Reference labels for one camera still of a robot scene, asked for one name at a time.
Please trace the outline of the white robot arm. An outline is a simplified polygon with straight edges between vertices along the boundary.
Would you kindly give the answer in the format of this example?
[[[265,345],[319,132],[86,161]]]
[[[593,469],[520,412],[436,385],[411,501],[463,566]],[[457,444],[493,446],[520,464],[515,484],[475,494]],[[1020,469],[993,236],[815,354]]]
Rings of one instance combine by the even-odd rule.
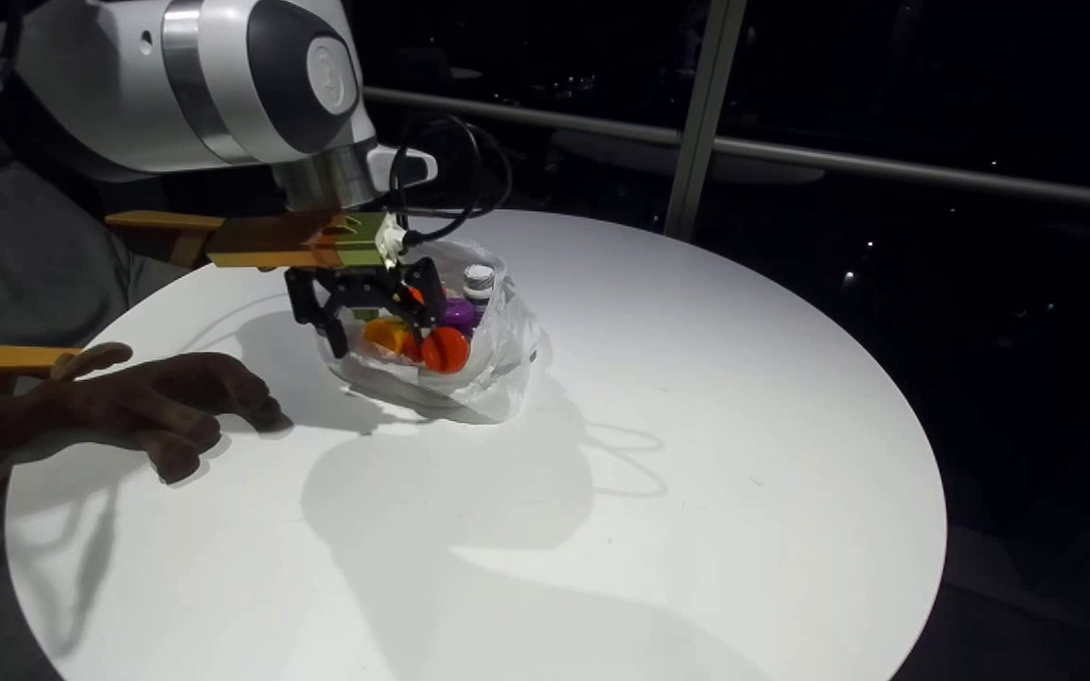
[[[290,212],[353,212],[439,176],[377,139],[344,0],[40,0],[14,77],[91,176],[267,165]]]

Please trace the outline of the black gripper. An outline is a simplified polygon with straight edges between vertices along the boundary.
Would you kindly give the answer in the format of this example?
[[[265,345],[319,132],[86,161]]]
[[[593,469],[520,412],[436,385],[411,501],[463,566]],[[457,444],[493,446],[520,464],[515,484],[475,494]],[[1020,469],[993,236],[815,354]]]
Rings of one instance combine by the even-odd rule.
[[[310,325],[333,358],[348,354],[348,333],[338,305],[393,311],[416,337],[426,337],[446,305],[443,280],[433,258],[411,265],[362,265],[338,272],[287,270],[287,303],[299,325]]]

